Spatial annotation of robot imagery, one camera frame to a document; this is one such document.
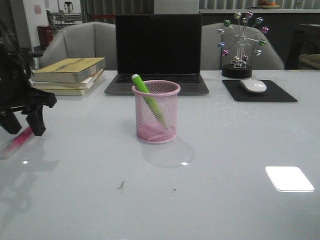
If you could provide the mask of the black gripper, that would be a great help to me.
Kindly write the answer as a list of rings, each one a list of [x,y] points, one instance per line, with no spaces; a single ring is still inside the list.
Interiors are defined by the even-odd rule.
[[[56,102],[53,93],[35,89],[30,78],[34,75],[34,55],[22,51],[15,34],[3,21],[0,22],[0,126],[15,135],[22,126],[12,112],[14,104],[25,108],[21,113],[35,136],[42,136],[46,130],[43,119],[43,105],[52,108]]]

